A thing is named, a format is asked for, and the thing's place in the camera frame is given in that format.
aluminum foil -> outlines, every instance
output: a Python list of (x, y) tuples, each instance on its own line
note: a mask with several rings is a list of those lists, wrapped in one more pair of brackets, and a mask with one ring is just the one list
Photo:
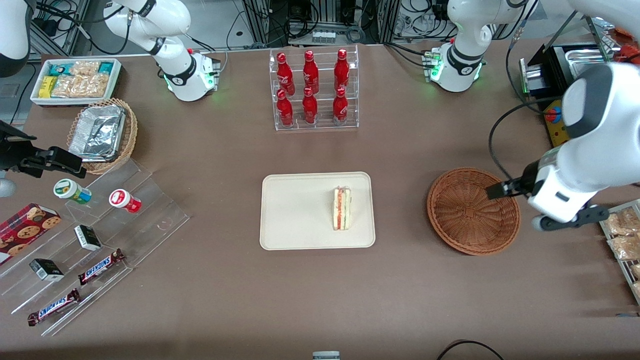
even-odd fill
[(118, 157), (127, 111), (118, 105), (88, 108), (80, 113), (69, 152), (83, 162), (110, 162)]

white robotic arm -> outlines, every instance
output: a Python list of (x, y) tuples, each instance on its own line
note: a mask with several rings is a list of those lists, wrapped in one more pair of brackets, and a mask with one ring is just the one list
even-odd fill
[(4, 0), (0, 12), (0, 78), (22, 69), (29, 59), (29, 24), (35, 0)]
[(481, 62), (491, 44), (489, 24), (516, 20), (529, 0), (449, 0), (447, 15), (458, 27), (452, 44), (431, 51), (434, 66), (430, 80), (451, 92), (462, 92), (477, 79)]
[[(600, 16), (640, 35), (640, 0), (569, 0), (578, 11)], [(582, 73), (563, 96), (563, 119), (571, 138), (530, 164), (519, 186), (488, 189), (490, 197), (509, 187), (530, 193), (529, 204), (543, 213), (533, 220), (542, 230), (577, 227), (604, 220), (608, 211), (588, 201), (600, 190), (640, 182), (640, 68), (607, 63)]]
[(164, 72), (169, 90), (183, 101), (195, 101), (217, 87), (212, 60), (189, 53), (177, 35), (191, 25), (189, 10), (178, 0), (119, 0), (107, 3), (107, 17), (119, 6), (122, 10), (106, 21), (116, 35), (127, 38), (151, 54)]

red bottle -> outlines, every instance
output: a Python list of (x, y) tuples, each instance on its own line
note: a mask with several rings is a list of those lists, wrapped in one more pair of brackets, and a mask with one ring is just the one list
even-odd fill
[(305, 88), (305, 98), (302, 99), (302, 107), (305, 109), (305, 121), (307, 124), (315, 124), (318, 115), (318, 101), (314, 96), (313, 89), (309, 86)]
[(296, 93), (296, 86), (293, 85), (293, 71), (287, 63), (287, 56), (284, 53), (278, 53), (276, 55), (278, 59), (278, 82), (280, 88), (287, 92), (288, 96), (293, 96)]
[(342, 126), (347, 122), (347, 106), (349, 103), (344, 97), (345, 89), (343, 86), (336, 91), (336, 97), (333, 100), (333, 123)]
[(280, 122), (284, 127), (293, 126), (293, 107), (291, 101), (287, 99), (287, 94), (282, 89), (278, 89), (278, 102), (276, 107), (278, 108), (278, 115), (280, 116)]
[(347, 51), (345, 49), (338, 50), (338, 61), (335, 63), (333, 75), (335, 75), (333, 85), (336, 91), (340, 86), (347, 88), (347, 85), (349, 85), (349, 63), (347, 62)]
[(302, 73), (305, 77), (305, 86), (309, 86), (314, 94), (317, 94), (320, 91), (320, 79), (318, 65), (314, 60), (314, 52), (311, 50), (305, 51), (305, 67)]

empty wicker basket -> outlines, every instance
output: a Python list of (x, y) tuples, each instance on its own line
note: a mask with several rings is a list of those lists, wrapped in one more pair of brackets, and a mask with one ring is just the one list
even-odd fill
[[(87, 172), (94, 175), (102, 175), (107, 170), (119, 167), (127, 162), (131, 157), (133, 148), (136, 146), (136, 135), (138, 134), (138, 121), (136, 120), (136, 114), (133, 113), (129, 105), (120, 99), (108, 99), (96, 102), (89, 105), (87, 108), (93, 108), (98, 106), (118, 105), (123, 107), (127, 111), (127, 117), (125, 119), (125, 127), (122, 130), (122, 140), (120, 142), (118, 158), (110, 163), (83, 163), (83, 167)], [(67, 135), (67, 148), (71, 145), (71, 140), (76, 133), (76, 126), (80, 119), (80, 113), (76, 116), (76, 121), (71, 125), (69, 135)]]
[(489, 200), (485, 188), (500, 179), (476, 168), (442, 174), (427, 197), (429, 220), (440, 237), (470, 255), (496, 254), (518, 235), (520, 208), (512, 197)]

black small box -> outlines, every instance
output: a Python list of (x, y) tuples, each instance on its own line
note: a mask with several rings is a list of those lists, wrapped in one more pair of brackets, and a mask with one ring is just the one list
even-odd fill
[(76, 232), (76, 237), (78, 238), (78, 241), (80, 241), (80, 246), (82, 246), (83, 249), (96, 251), (100, 250), (102, 247), (102, 244), (100, 243), (100, 240), (98, 240), (98, 236), (95, 234), (92, 227), (87, 225), (78, 225), (74, 231)]
[(34, 259), (29, 263), (29, 266), (36, 272), (40, 280), (59, 281), (65, 276), (56, 263), (49, 259)]

